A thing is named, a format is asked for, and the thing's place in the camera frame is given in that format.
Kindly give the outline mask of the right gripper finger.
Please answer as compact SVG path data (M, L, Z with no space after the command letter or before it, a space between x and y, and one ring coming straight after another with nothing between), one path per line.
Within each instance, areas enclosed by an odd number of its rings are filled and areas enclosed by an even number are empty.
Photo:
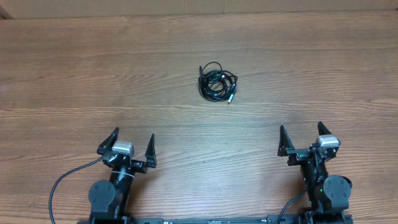
M287 130L284 125L280 126L280 138L279 138L279 147L277 151L277 155L280 157L288 156L295 150L292 141L287 134Z
M318 128L318 134L320 136L331 135L331 132L327 129L327 127L321 121L318 122L317 128Z

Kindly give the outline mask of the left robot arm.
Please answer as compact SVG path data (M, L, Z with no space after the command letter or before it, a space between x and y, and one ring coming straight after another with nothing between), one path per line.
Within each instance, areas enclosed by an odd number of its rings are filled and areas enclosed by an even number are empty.
M90 223L136 223L126 211L135 175L146 174L149 168L157 167L154 134L150 137L145 161L133 159L133 143L119 140L118 134L119 128L115 128L97 148L102 156L100 161L112 171L108 180L95 182L89 190Z

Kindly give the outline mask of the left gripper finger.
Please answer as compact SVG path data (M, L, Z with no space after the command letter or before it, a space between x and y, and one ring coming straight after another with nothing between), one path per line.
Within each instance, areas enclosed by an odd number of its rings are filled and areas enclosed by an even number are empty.
M118 140L119 128L116 127L114 131L98 146L96 153L105 155L107 151L112 150L112 146Z
M155 134L152 133L146 153L146 166L150 168L156 168L157 167L157 159L156 159L156 154L155 154Z

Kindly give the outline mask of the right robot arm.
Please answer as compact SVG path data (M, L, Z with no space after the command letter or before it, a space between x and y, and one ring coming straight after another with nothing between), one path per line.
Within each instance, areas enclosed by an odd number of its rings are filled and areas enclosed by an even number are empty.
M305 189L290 199L277 217L277 223L353 223L351 215L345 215L353 187L349 178L329 175L326 162L335 158L341 141L320 121L318 137L306 149L296 149L287 133L280 126L277 155L287 157L288 166L300 166ZM299 198L308 195L310 206L301 208L296 215L286 215L288 207Z

